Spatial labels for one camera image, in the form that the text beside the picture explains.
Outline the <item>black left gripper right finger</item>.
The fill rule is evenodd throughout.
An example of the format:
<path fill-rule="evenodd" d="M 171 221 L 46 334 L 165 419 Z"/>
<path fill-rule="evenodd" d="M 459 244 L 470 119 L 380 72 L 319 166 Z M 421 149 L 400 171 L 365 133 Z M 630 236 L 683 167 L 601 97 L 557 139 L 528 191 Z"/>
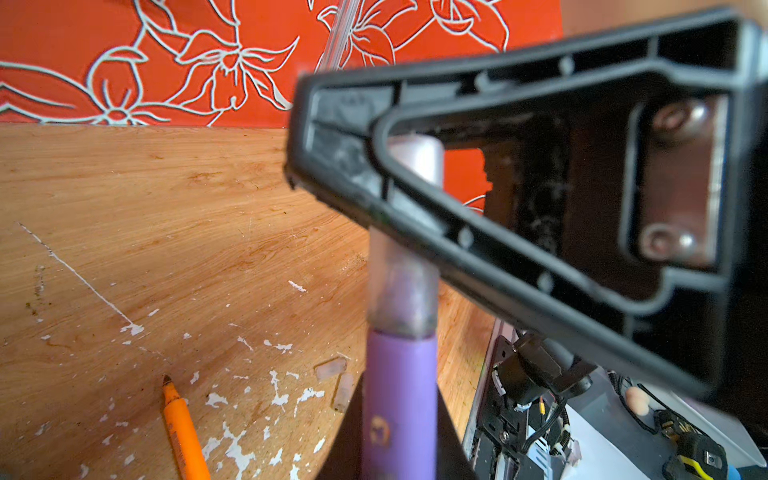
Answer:
<path fill-rule="evenodd" d="M 475 480 L 477 478 L 462 448 L 441 391 L 438 391 L 436 478 L 439 480 Z"/>

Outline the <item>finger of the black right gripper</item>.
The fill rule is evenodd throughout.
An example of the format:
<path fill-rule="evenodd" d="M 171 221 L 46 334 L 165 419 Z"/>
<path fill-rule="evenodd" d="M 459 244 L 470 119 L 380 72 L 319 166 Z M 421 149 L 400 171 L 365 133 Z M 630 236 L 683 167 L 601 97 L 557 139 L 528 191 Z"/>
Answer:
<path fill-rule="evenodd" d="M 410 134 L 442 143 L 441 188 L 388 153 Z M 767 34 L 736 11 L 306 76 L 285 174 L 500 318 L 767 410 Z"/>

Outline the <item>purple marker pen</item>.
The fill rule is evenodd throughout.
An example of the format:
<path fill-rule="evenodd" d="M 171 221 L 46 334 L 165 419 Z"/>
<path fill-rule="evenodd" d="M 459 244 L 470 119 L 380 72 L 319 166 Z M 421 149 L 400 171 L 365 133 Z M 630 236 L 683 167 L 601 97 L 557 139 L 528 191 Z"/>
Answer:
<path fill-rule="evenodd" d="M 437 339 L 371 330 L 363 378 L 362 479 L 437 475 Z"/>

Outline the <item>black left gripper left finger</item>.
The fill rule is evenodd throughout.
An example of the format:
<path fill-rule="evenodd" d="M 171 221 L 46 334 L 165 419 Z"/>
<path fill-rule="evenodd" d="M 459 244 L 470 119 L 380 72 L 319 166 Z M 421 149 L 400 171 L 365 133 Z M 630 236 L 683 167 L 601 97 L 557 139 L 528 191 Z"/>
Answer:
<path fill-rule="evenodd" d="M 364 375 L 361 375 L 317 480 L 357 480 L 361 475 Z"/>

